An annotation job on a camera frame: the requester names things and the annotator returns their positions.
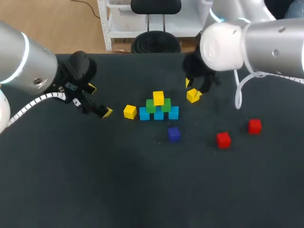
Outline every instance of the black cable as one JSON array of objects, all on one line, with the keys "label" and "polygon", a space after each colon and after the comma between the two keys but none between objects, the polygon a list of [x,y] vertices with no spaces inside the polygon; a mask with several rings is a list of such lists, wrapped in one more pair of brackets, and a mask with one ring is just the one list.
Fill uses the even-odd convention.
[{"label": "black cable", "polygon": [[80,0],[71,0],[71,1],[82,2],[82,3],[87,4],[89,7],[91,7],[91,10],[94,13],[94,16],[100,19],[100,17],[95,14],[93,7],[88,2],[86,2],[86,1],[80,1]]}]

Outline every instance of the metal cylinder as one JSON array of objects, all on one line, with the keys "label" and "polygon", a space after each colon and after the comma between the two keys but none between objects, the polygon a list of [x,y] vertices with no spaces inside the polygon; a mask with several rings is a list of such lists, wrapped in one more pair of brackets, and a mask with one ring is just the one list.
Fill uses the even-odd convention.
[{"label": "metal cylinder", "polygon": [[239,19],[250,23],[275,20],[275,17],[269,12],[264,0],[215,0],[203,30],[216,22],[234,22]]},{"label": "metal cylinder", "polygon": [[38,94],[52,84],[56,72],[53,53],[0,22],[0,84]]},{"label": "metal cylinder", "polygon": [[304,19],[252,23],[244,39],[253,70],[304,77]]}]

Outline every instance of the cyan block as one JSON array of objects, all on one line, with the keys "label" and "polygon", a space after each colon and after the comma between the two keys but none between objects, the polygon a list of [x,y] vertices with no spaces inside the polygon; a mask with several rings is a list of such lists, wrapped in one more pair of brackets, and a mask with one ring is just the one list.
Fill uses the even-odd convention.
[{"label": "cyan block", "polygon": [[139,119],[140,120],[150,120],[150,114],[147,113],[146,107],[139,108]]},{"label": "cyan block", "polygon": [[154,113],[154,120],[163,120],[163,112],[160,106],[156,107],[156,112]]},{"label": "cyan block", "polygon": [[171,106],[171,111],[169,112],[169,120],[178,120],[179,119],[179,107]]}]

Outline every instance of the black chair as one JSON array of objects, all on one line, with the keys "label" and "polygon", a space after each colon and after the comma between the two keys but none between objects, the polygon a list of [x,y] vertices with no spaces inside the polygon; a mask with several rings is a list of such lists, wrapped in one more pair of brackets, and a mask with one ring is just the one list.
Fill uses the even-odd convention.
[{"label": "black chair", "polygon": [[[181,0],[132,0],[131,9],[136,14],[176,14],[181,10]],[[179,40],[164,31],[140,34],[132,43],[132,53],[180,52]]]}]

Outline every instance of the red block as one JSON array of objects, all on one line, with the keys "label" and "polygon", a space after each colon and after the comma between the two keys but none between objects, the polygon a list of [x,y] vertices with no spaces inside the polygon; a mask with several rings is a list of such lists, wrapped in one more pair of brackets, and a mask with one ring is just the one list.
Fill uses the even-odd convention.
[{"label": "red block", "polygon": [[249,134],[260,134],[262,130],[262,122],[258,119],[249,120],[248,132]]},{"label": "red block", "polygon": [[218,133],[217,142],[218,142],[218,147],[220,149],[229,148],[231,145],[231,138],[230,138],[228,132]]}]

